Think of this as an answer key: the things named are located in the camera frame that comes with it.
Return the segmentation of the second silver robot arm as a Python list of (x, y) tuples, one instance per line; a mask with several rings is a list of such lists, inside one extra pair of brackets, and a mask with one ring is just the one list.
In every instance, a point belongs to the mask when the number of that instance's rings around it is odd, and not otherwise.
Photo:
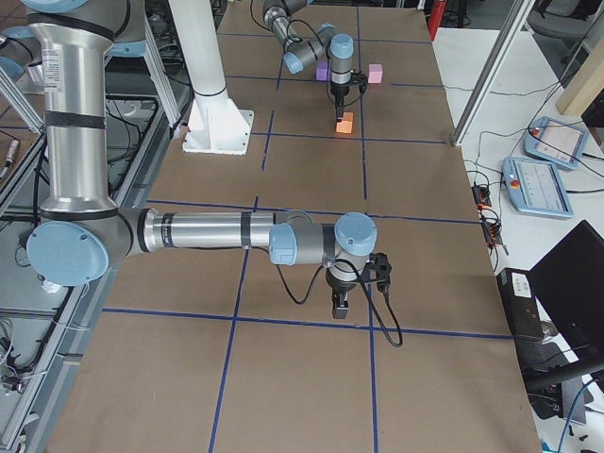
[[(124, 258), (161, 248), (267, 247), (276, 265), (331, 267), (337, 284), (361, 273), (377, 241), (366, 214), (346, 213), (335, 225), (315, 224), (302, 211), (285, 213), (158, 213), (123, 209), (109, 197), (106, 143), (105, 56), (122, 32), (143, 32), (144, 2), (21, 1), (28, 28), (42, 46), (45, 128), (50, 194), (42, 223), (27, 239), (32, 267), (62, 286), (80, 286), (104, 275)], [(243, 155), (252, 110), (238, 109), (227, 92), (210, 1), (169, 1), (194, 92), (186, 152)], [(354, 41), (332, 24), (313, 40), (294, 34), (292, 16), (312, 1), (264, 1), (262, 23), (283, 46), (292, 74), (323, 57), (330, 62), (330, 90), (337, 122), (349, 87), (365, 77), (352, 71)]]

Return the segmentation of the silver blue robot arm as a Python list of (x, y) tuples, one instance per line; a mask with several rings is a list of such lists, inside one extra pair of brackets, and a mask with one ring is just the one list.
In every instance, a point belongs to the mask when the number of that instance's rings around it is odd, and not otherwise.
[(336, 105), (341, 107), (353, 82), (354, 41), (333, 24), (323, 24), (317, 30), (311, 28), (313, 38), (301, 38), (294, 30), (293, 16), (310, 4), (312, 1), (265, 1), (263, 22), (282, 45), (283, 61), (293, 75), (322, 58), (329, 60), (330, 90)]

